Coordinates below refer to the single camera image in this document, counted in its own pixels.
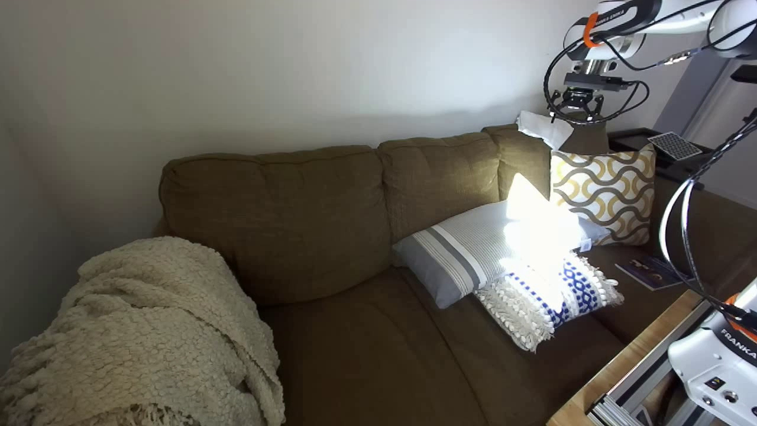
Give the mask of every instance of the knit blanket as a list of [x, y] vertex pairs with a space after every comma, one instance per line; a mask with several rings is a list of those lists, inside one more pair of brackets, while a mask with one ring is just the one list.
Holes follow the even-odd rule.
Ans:
[[15, 348], [0, 423], [284, 423], [273, 332], [215, 251], [145, 238], [78, 274]]

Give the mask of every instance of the couch back cushion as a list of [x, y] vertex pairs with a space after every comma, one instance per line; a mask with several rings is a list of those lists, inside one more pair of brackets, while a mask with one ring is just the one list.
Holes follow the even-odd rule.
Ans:
[[171, 160], [164, 226], [219, 248], [264, 306], [324, 297], [389, 268], [374, 150]]
[[491, 134], [390, 139], [378, 157], [393, 241], [499, 197]]
[[[518, 126], [485, 128], [485, 133], [495, 139], [501, 160], [499, 197], [506, 199], [514, 183], [520, 178], [549, 199], [551, 150], [542, 139], [518, 133]], [[575, 128], [562, 152], [605, 154], [611, 152], [609, 134], [602, 126]]]

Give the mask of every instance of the gray pillow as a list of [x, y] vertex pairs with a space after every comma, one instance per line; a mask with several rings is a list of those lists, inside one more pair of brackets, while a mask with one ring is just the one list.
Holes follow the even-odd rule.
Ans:
[[498, 260], [506, 254], [504, 232], [506, 204], [488, 204], [393, 247], [426, 286], [437, 307], [447, 307], [477, 290], [498, 274]]
[[426, 286], [437, 307], [451, 307], [477, 288], [504, 274], [506, 258], [547, 258], [547, 251], [564, 254], [592, 248], [592, 236], [569, 210], [532, 205], [526, 212], [506, 200], [485, 204], [428, 229], [401, 238], [393, 251]]

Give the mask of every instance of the wire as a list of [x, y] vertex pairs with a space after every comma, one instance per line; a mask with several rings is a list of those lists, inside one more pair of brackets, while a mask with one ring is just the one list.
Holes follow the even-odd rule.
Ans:
[[[630, 80], [630, 83], [634, 84], [631, 94], [622, 101], [622, 107], [615, 113], [605, 115], [605, 121], [614, 121], [614, 119], [617, 119], [622, 113], [630, 113], [630, 110], [640, 109], [643, 101], [648, 101], [648, 97], [654, 93], [648, 87], [648, 83], [643, 83], [643, 80]], [[640, 87], [643, 87], [643, 97], [637, 103], [627, 107], [634, 99]]]
[[699, 53], [702, 53], [702, 50], [712, 50], [715, 45], [734, 38], [737, 32], [740, 32], [740, 30], [746, 30], [747, 26], [756, 26], [756, 24], [757, 24], [757, 18], [753, 18], [753, 21], [747, 21], [747, 24], [740, 24], [740, 26], [737, 26], [734, 30], [728, 30], [727, 35], [721, 35], [721, 38], [718, 38], [718, 39], [712, 39], [712, 43], [706, 43], [706, 45], [701, 45], [701, 47], [695, 47], [695, 50], [682, 50], [682, 53], [676, 53], [676, 54], [671, 54], [671, 57], [665, 57], [665, 58], [661, 58], [661, 61], [654, 61], [654, 63], [647, 63], [647, 67], [634, 67], [631, 61], [627, 61], [609, 38], [602, 38], [602, 43], [605, 43], [605, 45], [614, 50], [614, 54], [615, 54], [627, 69], [631, 69], [631, 71], [648, 71], [648, 69], [657, 69], [657, 67], [667, 67], [667, 63], [676, 63], [676, 61], [691, 58], [693, 54], [699, 54]]
[[[583, 39], [569, 43], [569, 45], [549, 61], [549, 67], [547, 67], [547, 74], [545, 74], [545, 80], [542, 80], [542, 93], [545, 93], [545, 101], [547, 101], [549, 110], [553, 110], [553, 97], [551, 97], [551, 93], [549, 93], [551, 71], [553, 71], [553, 67], [556, 67], [571, 50], [575, 50], [579, 43], [583, 43]], [[578, 128], [590, 126], [590, 124], [584, 124], [584, 121], [575, 121], [575, 119], [564, 115], [564, 113], [558, 113], [558, 119], [562, 119], [562, 121], [569, 121], [569, 124], [572, 124], [572, 126], [578, 126]]]
[[[661, 221], [661, 229], [657, 229], [657, 241], [661, 241], [661, 251], [663, 258], [672, 264], [672, 270], [679, 274], [682, 281], [693, 284], [699, 288], [699, 293], [711, 301], [720, 313], [734, 318], [734, 315], [746, 315], [744, 310], [727, 310], [725, 302], [706, 286], [699, 268], [695, 268], [695, 256], [691, 248], [691, 232], [689, 232], [689, 218], [691, 218], [691, 195], [695, 190], [695, 185], [701, 183], [701, 178], [727, 157], [727, 152], [737, 150], [744, 139], [747, 139], [751, 133], [757, 131], [757, 109], [746, 115], [746, 124], [731, 133], [712, 154], [711, 159], [689, 178], [679, 185], [679, 190], [671, 197], [665, 210], [663, 210], [663, 221]], [[671, 226], [671, 216], [672, 209], [682, 200], [682, 248], [685, 248], [685, 260], [689, 264], [691, 276], [686, 276], [671, 258], [671, 248], [667, 248], [667, 226]]]
[[647, 30], [647, 29], [650, 29], [650, 26], [657, 26], [657, 24], [663, 24], [663, 21], [671, 21], [671, 18], [674, 18], [674, 17], [679, 17], [679, 13], [686, 13], [686, 11], [699, 9], [699, 8], [702, 8], [702, 4], [711, 4], [711, 3], [718, 3], [718, 0], [693, 3], [693, 4], [689, 4], [689, 8], [682, 8], [682, 9], [676, 9], [676, 11], [665, 13], [665, 17], [655, 18], [655, 21], [650, 21], [650, 24], [640, 26], [640, 29], [634, 29], [631, 32], [621, 32], [621, 35], [634, 35], [634, 32], [640, 32], [640, 30]]
[[702, 50], [712, 50], [718, 43], [725, 43], [725, 39], [734, 38], [737, 32], [740, 32], [740, 30], [746, 30], [747, 26], [756, 26], [756, 24], [757, 24], [757, 18], [753, 18], [753, 21], [747, 21], [747, 24], [740, 24], [740, 26], [737, 26], [734, 30], [728, 30], [727, 35], [718, 38], [715, 43], [702, 45]]

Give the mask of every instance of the wooden desk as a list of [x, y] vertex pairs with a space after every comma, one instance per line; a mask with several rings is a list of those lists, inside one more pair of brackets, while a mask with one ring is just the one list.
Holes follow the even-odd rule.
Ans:
[[592, 423], [590, 406], [604, 398], [634, 364], [642, 361], [695, 306], [701, 295], [682, 293], [655, 321], [650, 321], [624, 350], [592, 376], [551, 419], [549, 426]]

